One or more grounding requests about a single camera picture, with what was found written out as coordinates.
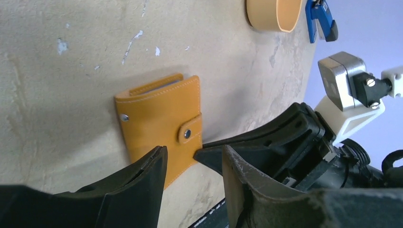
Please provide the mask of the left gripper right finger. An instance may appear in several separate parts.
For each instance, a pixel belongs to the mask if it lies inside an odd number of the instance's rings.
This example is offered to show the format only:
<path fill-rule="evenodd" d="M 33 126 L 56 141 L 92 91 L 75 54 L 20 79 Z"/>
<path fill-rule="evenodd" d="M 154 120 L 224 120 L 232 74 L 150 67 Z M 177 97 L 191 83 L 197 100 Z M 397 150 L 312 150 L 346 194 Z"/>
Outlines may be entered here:
<path fill-rule="evenodd" d="M 231 228 L 400 228 L 403 190 L 290 188 L 222 149 L 222 174 Z"/>

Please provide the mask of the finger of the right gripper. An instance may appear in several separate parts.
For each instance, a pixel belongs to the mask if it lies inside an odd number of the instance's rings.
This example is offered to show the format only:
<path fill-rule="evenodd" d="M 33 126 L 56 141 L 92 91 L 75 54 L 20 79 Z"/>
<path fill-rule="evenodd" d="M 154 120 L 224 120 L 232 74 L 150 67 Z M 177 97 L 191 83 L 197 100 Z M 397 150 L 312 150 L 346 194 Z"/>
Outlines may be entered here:
<path fill-rule="evenodd" d="M 318 120 L 313 113 L 299 114 L 285 128 L 246 142 L 224 144 L 199 149 L 194 159 L 222 174 L 222 149 L 232 147 L 241 158 L 264 174 L 283 183 L 285 168 L 296 160 L 297 154 L 307 148 L 309 142 L 318 140 Z"/>

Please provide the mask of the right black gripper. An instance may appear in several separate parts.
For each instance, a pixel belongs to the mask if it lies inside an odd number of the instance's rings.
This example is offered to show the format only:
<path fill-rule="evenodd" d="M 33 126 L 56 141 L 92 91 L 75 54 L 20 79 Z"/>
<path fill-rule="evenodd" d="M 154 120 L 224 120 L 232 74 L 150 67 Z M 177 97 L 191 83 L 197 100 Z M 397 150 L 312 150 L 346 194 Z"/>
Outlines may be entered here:
<path fill-rule="evenodd" d="M 212 148 L 224 144 L 240 143 L 262 138 L 286 127 L 299 114 L 309 114 L 313 109 L 306 103 L 293 103 L 279 116 L 268 123 L 245 133 L 203 144 L 202 148 Z M 381 170 L 370 166 L 366 150 L 357 142 L 346 139 L 341 146 L 333 145 L 334 132 L 319 112 L 313 117 L 319 121 L 325 133 L 318 140 L 308 143 L 304 151 L 297 154 L 290 166 L 283 172 L 284 185 L 300 191 L 317 188 L 401 188 L 403 169 L 394 167 L 394 162 L 402 159 L 403 151 L 388 154 Z"/>

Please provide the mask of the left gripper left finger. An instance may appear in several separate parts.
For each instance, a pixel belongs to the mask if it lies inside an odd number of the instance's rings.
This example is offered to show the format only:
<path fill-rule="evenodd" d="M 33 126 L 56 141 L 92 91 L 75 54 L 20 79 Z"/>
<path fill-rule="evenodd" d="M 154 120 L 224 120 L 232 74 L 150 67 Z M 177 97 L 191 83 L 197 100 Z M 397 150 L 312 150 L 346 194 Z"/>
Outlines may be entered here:
<path fill-rule="evenodd" d="M 135 163 L 76 192 L 1 185 L 3 228 L 155 228 L 168 151 L 156 146 Z"/>

